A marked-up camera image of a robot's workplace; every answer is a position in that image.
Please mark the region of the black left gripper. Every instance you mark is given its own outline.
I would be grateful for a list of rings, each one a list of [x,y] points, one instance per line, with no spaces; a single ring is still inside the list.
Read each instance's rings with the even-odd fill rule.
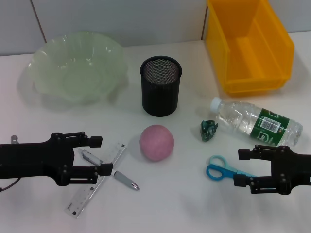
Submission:
[[[73,148],[100,148],[102,141],[101,136],[77,132],[52,133],[41,143],[1,144],[0,178],[47,176],[58,186],[96,184],[99,177],[111,175],[113,164],[73,166]]]

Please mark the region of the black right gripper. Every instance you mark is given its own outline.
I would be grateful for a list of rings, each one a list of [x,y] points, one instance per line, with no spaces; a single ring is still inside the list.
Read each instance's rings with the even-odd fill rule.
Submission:
[[[250,187],[251,194],[279,193],[288,195],[292,189],[311,184],[311,156],[294,153],[288,146],[255,145],[252,150],[239,149],[240,160],[271,161],[271,176],[250,177],[236,174],[237,187]]]

